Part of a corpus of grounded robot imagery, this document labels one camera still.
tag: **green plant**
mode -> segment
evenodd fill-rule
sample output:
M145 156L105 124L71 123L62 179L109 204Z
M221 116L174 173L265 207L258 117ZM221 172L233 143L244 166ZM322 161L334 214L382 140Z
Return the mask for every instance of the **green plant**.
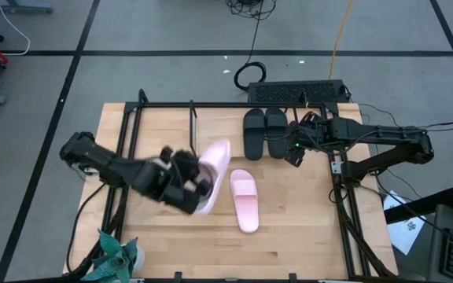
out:
M111 283L118 279L121 283L128 283L138 256L138 238L130 240L122 247L113 236L99 230L99 242L106 255L92 259L94 270L81 280Z

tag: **metal bracket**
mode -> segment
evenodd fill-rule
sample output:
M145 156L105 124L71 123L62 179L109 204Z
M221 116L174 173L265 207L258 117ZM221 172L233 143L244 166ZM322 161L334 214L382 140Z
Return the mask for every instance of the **metal bracket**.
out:
M146 96L145 91L143 89L139 89L139 93L138 93L139 107L142 107L146 102L149 102L149 101L148 101L148 97Z
M343 161L332 161L331 162L331 174L341 175L342 174Z
M324 107L334 115L338 116L338 105L336 102L324 102Z
M289 283L297 283L298 279L296 278L296 274L289 274Z
M182 279L182 272L176 271L174 273L174 283L181 283L181 279Z

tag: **yellow cable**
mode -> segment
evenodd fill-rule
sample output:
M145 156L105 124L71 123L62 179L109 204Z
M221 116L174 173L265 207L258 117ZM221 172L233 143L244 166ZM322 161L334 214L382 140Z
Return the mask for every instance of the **yellow cable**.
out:
M333 68L335 67L335 53L337 52L338 43L342 38L342 32L344 31L345 22L347 22L347 18L349 17L349 13L351 12L352 4L355 0L349 0L347 5L347 11L345 11L344 19L342 20L342 25L340 26L340 30L338 31L337 40L335 41L335 47L333 48L333 53L331 54L331 65L330 65L330 75L328 75L328 80L331 80L331 76L333 74Z

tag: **wire bundle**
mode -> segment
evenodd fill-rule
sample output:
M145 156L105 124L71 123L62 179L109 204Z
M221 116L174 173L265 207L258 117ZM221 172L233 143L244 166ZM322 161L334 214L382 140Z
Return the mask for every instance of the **wire bundle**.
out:
M263 3L265 0L238 0L238 2L256 2L255 5L257 5L258 3L260 4L260 11L263 9ZM234 83L235 83L235 86L240 89L240 90L243 90L245 92L248 92L249 90L249 87L248 86L242 86L240 83L239 83L239 75L242 73L242 71L244 71L247 67L257 67L261 70L261 78L260 80L258 81L258 83L261 83L261 82L264 82L265 79L267 78L267 68L265 68L265 65L262 63L262 62L251 62L249 63L249 61L251 60L251 56L252 56L252 51L254 50L255 48L255 42L256 42L256 35L258 34L258 27L260 26L260 21L261 20L265 20L267 19L270 14L272 13L272 11L274 11L275 9L275 0L272 0L274 2L274 7L273 9L270 11L270 13L264 17L263 19L260 17L260 15L262 15L263 13L265 12L258 12L258 17L255 17L257 19L256 21L256 28L255 28L255 34L252 38L252 44L251 44L251 50L249 51L249 57L248 57L248 60L244 63L244 65L239 68L236 72L235 72L235 76L234 76Z
M225 3L230 8L232 15L257 20L266 20L271 16L272 12L274 12L277 0L271 0L274 4L266 11L262 10L263 1L264 0L226 0Z

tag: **pink slide sandal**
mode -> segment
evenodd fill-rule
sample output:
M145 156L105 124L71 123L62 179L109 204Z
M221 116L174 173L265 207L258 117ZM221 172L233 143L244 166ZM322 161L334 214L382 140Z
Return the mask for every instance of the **pink slide sandal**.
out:
M214 207L214 203L219 195L219 188L223 177L227 173L228 163L232 157L230 142L227 140L217 141L208 147L199 163L199 178L212 178L212 192L209 197L200 200L197 208L193 212L195 215L207 215Z
M246 170L237 169L230 176L230 187L234 196L239 228L244 233L257 231L260 221L255 179Z

